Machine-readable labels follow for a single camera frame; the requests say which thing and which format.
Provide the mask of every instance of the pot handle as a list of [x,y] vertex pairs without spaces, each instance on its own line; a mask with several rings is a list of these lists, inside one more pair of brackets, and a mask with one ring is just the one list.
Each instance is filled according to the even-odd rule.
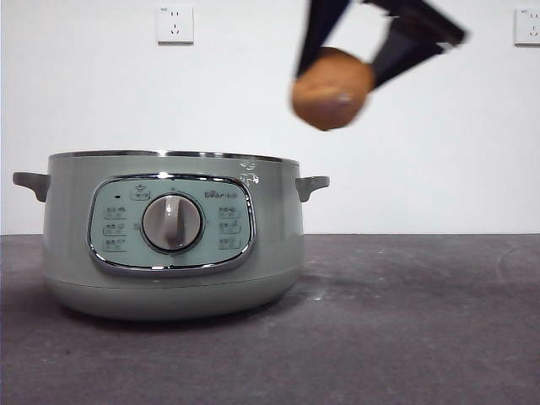
[[296,190],[298,190],[298,196],[300,202],[305,203],[310,199],[310,195],[319,188],[330,186],[330,177],[327,175],[317,175],[314,177],[303,177],[296,179]]
[[47,199],[51,177],[49,175],[17,171],[13,173],[13,183],[17,186],[29,188],[35,193],[37,201],[44,203]]

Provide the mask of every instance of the white wall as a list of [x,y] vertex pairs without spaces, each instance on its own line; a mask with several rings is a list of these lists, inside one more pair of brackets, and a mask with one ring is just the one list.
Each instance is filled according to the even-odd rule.
[[[469,42],[326,133],[288,103],[307,1],[192,0],[195,46],[158,47],[154,9],[174,3],[3,1],[4,234],[43,220],[11,173],[83,149],[297,159],[304,175],[332,178],[304,205],[306,232],[540,231],[540,48],[512,45],[513,8],[539,1],[434,0]],[[370,60],[385,23],[355,4],[329,45]]]

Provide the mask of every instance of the button icon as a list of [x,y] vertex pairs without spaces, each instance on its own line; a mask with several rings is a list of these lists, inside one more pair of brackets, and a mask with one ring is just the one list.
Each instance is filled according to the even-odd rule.
[[105,236],[126,236],[126,227],[123,222],[112,222],[103,226]]
[[127,251],[125,239],[105,239],[103,241],[103,250],[109,252]]
[[105,219],[126,219],[127,209],[123,206],[110,206],[103,212]]
[[236,219],[240,217],[240,210],[236,207],[219,207],[219,217],[222,219]]
[[240,238],[236,236],[229,236],[228,238],[220,238],[219,249],[221,251],[228,251],[231,249],[240,249]]
[[150,190],[146,186],[139,184],[129,192],[129,197],[133,201],[146,201],[150,199]]
[[219,223],[219,233],[224,234],[239,234],[240,224],[238,221],[227,221]]

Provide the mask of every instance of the brand logo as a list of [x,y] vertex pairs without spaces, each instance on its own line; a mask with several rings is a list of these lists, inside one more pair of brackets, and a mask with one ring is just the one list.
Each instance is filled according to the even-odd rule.
[[215,190],[210,190],[204,192],[205,198],[237,198],[238,194],[236,192],[216,192]]

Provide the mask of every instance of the chrome trim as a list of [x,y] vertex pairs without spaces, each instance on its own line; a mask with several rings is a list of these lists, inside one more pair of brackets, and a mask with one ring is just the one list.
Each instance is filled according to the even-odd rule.
[[80,152],[67,152],[63,154],[52,154],[49,159],[60,158],[83,158],[96,156],[184,156],[187,158],[223,158],[223,159],[248,159],[264,160],[267,162],[288,163],[300,166],[296,160],[274,158],[273,156],[261,156],[258,154],[227,154],[220,152],[192,152],[179,150],[86,150]]
[[126,266],[121,263],[113,262],[107,260],[104,257],[101,257],[100,254],[95,250],[94,244],[92,243],[92,238],[90,235],[90,230],[92,227],[92,218],[94,215],[95,201],[97,199],[98,193],[105,185],[115,182],[115,181],[130,181],[133,179],[163,179],[162,173],[152,173],[152,174],[143,174],[143,175],[114,175],[105,179],[94,191],[94,196],[92,198],[92,205],[90,206],[89,213],[89,222],[88,230],[86,234],[86,243],[90,251],[90,255],[94,258],[100,268],[110,274],[115,274],[119,276],[134,276],[134,277],[144,277],[144,278],[175,278],[175,277],[189,277],[189,276],[205,276],[213,273],[220,273],[227,270],[232,270],[233,268],[238,267],[242,264],[247,257],[255,240],[257,238],[257,227],[255,221],[255,212],[253,210],[253,199],[251,193],[246,185],[234,178],[226,176],[217,176],[217,175],[188,175],[188,174],[167,174],[167,179],[181,179],[181,180],[192,180],[192,181],[225,181],[228,183],[233,183],[237,185],[243,192],[246,198],[247,212],[250,221],[250,239],[247,241],[244,249],[236,256],[231,257],[230,259],[223,260],[222,262],[202,264],[199,266]]

